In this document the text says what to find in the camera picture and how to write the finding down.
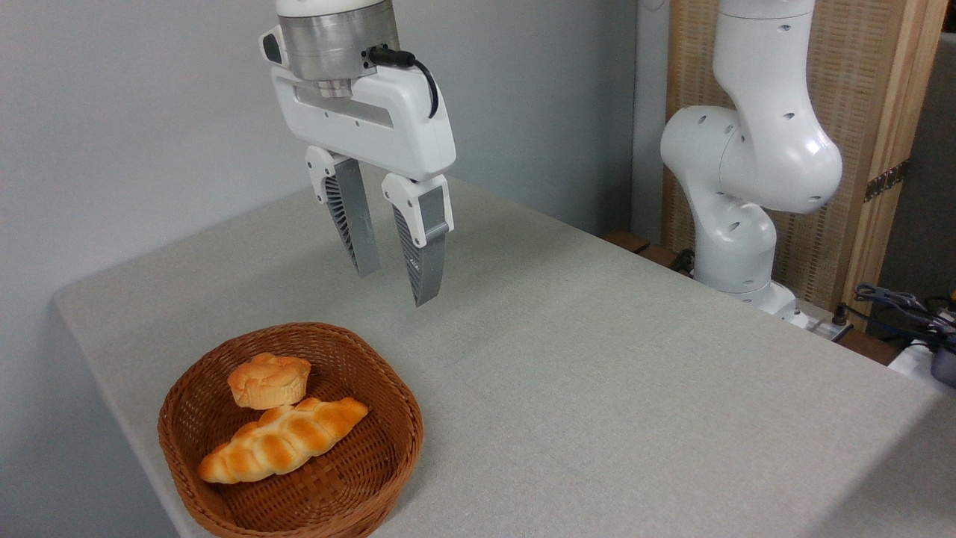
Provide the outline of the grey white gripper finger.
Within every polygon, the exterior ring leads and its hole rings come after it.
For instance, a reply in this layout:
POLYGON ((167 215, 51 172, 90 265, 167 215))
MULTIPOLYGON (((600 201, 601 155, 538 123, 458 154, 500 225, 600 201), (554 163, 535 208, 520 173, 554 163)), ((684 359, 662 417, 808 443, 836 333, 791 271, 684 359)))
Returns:
POLYGON ((315 197, 328 208, 356 273, 364 278, 380 269, 378 248, 359 161, 309 146, 305 156, 315 197))
POLYGON ((415 305, 422 306, 440 292, 445 238, 454 231, 447 177, 416 182, 387 173, 382 193, 392 205, 415 305))

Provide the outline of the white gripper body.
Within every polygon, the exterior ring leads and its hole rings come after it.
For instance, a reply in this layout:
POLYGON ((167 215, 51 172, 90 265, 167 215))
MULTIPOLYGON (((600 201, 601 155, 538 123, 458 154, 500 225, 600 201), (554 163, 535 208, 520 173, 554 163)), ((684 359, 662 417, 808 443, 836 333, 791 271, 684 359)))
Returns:
POLYGON ((420 182, 456 161, 444 103, 428 116, 431 94, 418 71, 380 66, 352 82, 352 96, 322 96, 290 70, 272 68, 283 118, 297 139, 420 182))

